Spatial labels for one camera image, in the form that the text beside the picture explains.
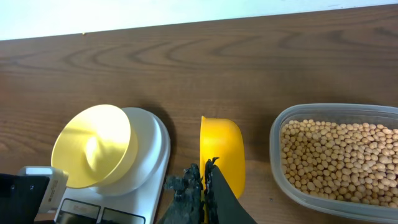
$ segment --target scoop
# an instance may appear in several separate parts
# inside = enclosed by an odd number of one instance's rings
[[[67,187],[102,186],[130,169],[137,149],[136,132],[123,110],[98,105],[65,126],[53,147],[51,166],[68,172]]]
[[[235,197],[239,198],[243,193],[246,179],[241,131],[231,120],[202,116],[200,128],[201,174],[205,173],[207,160],[214,157],[219,157],[217,166]]]

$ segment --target scale platform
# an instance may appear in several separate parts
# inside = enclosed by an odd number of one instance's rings
[[[102,187],[67,188],[54,222],[151,224],[170,157],[167,129],[156,115],[140,108],[123,108],[136,130],[138,153],[130,170]]]

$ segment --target white background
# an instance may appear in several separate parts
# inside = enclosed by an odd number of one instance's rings
[[[398,0],[1,0],[0,40],[394,3]]]

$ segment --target clear plastic container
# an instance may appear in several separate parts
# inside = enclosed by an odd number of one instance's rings
[[[313,119],[336,123],[383,124],[388,128],[398,128],[398,108],[389,106],[355,104],[309,104],[287,108],[276,118],[270,133],[270,157],[272,174],[279,187],[297,203],[320,212],[346,218],[366,220],[378,223],[398,223],[398,208],[341,202],[307,195],[285,178],[280,159],[280,132],[290,120]]]

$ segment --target wooden table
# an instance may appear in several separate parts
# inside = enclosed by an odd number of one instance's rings
[[[246,153],[239,201],[258,223],[355,223],[279,189],[269,130],[301,103],[398,106],[397,84],[396,5],[4,41],[0,172],[49,166],[62,128],[93,105],[159,116],[172,138],[168,174],[198,162],[201,115],[228,118]],[[162,194],[158,217],[171,199]]]

